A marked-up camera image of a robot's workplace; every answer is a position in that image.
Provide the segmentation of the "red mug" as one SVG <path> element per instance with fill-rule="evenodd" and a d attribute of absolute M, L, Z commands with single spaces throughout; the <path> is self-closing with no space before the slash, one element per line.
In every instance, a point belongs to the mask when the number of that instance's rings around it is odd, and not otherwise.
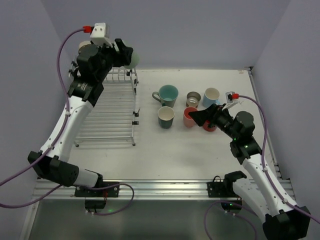
<path fill-rule="evenodd" d="M 211 125 L 210 122 L 207 120 L 207 121 L 203 124 L 202 128 L 203 128 L 204 130 L 206 130 L 207 132 L 214 132 L 214 131 L 217 129 L 217 126 L 216 126 L 216 125 Z"/>

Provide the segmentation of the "pink tumbler cup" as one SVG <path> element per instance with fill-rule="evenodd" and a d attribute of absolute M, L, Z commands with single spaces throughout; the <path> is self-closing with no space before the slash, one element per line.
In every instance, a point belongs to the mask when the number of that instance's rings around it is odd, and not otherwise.
<path fill-rule="evenodd" d="M 196 123 L 195 121 L 190 117 L 189 113 L 191 112 L 196 112 L 197 108 L 196 107 L 186 107 L 184 112 L 183 112 L 183 124 L 187 128 L 192 128 Z"/>

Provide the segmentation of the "light blue patterned cup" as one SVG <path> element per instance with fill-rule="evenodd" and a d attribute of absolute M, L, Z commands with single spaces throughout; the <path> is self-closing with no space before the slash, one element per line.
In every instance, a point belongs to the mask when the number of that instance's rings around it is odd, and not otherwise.
<path fill-rule="evenodd" d="M 210 107 L 212 104 L 220 105 L 219 97 L 220 92 L 216 88 L 207 88 L 203 95 L 202 105 L 205 108 Z"/>

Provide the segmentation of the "light green tumbler cup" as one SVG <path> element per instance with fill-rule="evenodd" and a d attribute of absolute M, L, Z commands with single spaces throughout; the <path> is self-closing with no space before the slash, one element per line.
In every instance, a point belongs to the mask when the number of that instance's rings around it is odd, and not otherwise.
<path fill-rule="evenodd" d="M 131 69 L 134 69 L 139 64 L 140 57 L 139 57 L 137 51 L 131 45 L 128 45 L 128 47 L 132 48 L 133 52 L 131 54 L 131 62 L 130 62 L 130 64 L 129 65 L 124 65 L 124 68 L 128 69 L 128 70 L 131 70 Z"/>

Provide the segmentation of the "dark green mug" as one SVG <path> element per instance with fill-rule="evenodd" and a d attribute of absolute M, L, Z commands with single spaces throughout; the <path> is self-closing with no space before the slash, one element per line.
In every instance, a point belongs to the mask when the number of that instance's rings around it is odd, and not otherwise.
<path fill-rule="evenodd" d="M 169 129 L 173 124 L 175 112 L 173 108 L 169 106 L 161 107 L 158 112 L 158 124 L 162 129 Z"/>

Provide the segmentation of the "beige tumbler cup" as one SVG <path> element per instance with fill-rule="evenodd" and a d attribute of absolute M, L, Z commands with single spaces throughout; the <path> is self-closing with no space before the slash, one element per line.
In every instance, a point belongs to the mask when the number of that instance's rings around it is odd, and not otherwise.
<path fill-rule="evenodd" d="M 82 41 L 78 45 L 78 50 L 80 50 L 82 47 L 90 45 L 90 44 L 91 44 L 91 42 L 89 40 Z"/>

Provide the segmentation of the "sage green mug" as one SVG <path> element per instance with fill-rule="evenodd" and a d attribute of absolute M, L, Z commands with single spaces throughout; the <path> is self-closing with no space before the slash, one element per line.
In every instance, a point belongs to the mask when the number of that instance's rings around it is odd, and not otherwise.
<path fill-rule="evenodd" d="M 164 85 L 152 93 L 153 99 L 163 106 L 173 108 L 179 95 L 179 90 L 173 85 Z"/>

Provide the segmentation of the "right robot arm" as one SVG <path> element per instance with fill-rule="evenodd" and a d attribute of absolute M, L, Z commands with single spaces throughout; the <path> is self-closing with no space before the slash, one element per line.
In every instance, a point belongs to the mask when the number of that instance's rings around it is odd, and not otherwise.
<path fill-rule="evenodd" d="M 241 171 L 225 175 L 224 185 L 258 216 L 265 237 L 269 240 L 306 237 L 310 212 L 307 207 L 298 206 L 265 162 L 262 149 L 253 137 L 254 117 L 247 111 L 240 111 L 232 117 L 224 106 L 216 104 L 205 110 L 192 111 L 189 116 L 198 126 L 216 126 L 232 139 L 230 151 L 253 178 L 256 187 L 251 186 Z"/>

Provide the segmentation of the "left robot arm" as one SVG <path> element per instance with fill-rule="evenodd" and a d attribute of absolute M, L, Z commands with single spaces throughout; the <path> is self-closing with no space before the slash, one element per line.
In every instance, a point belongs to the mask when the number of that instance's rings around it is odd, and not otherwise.
<path fill-rule="evenodd" d="M 120 38 L 111 46 L 89 43 L 78 50 L 64 110 L 45 144 L 27 157 L 39 178 L 65 187 L 98 186 L 102 176 L 69 163 L 70 152 L 84 120 L 104 90 L 107 74 L 113 67 L 130 65 L 132 54 L 133 48 Z"/>

